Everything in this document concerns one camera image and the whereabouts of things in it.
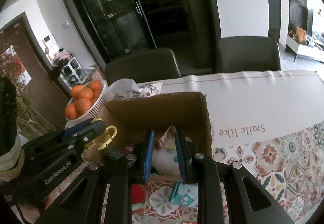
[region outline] metal screw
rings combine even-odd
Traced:
[[[205,155],[203,153],[195,153],[195,158],[196,159],[203,159]]]
[[[97,163],[91,163],[90,165],[88,165],[88,168],[90,170],[96,170],[99,167],[99,165]]]
[[[236,169],[242,168],[242,164],[240,162],[237,162],[237,161],[233,162],[232,166],[234,168],[236,168]]]
[[[127,160],[134,160],[136,158],[136,155],[134,155],[134,154],[128,154],[127,156],[126,156],[126,159]]]

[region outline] wooden slat wall panel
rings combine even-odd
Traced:
[[[300,27],[307,30],[307,0],[289,0],[289,30]]]

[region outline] door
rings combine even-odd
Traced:
[[[155,42],[138,0],[79,0],[109,60],[131,51],[154,48]]]
[[[23,20],[13,22],[3,33],[6,40],[11,41],[8,47],[13,49],[13,53],[18,56],[14,61],[10,61],[10,64],[15,65],[11,69],[17,71],[17,76],[20,75],[20,72],[26,71],[24,74],[27,85],[24,90],[28,92],[30,105],[48,122],[63,129],[67,123],[64,109],[69,99],[51,80],[34,53],[37,48],[30,42],[31,37],[29,37]]]

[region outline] brown door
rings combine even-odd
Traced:
[[[31,106],[51,124],[64,128],[67,122],[64,109],[69,99],[49,77],[40,62],[43,59],[39,59],[35,54],[37,48],[32,42],[24,21],[19,19],[13,22],[3,32],[6,40],[12,41],[13,49],[22,63],[18,68],[22,68],[22,71],[25,69],[31,77],[25,87],[30,96]]]

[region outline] chair backrest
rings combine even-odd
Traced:
[[[220,73],[281,70],[278,43],[272,38],[259,36],[220,39],[216,69]]]
[[[134,53],[107,64],[105,76],[108,85],[122,79],[136,83],[181,77],[174,53],[169,48],[151,49]]]

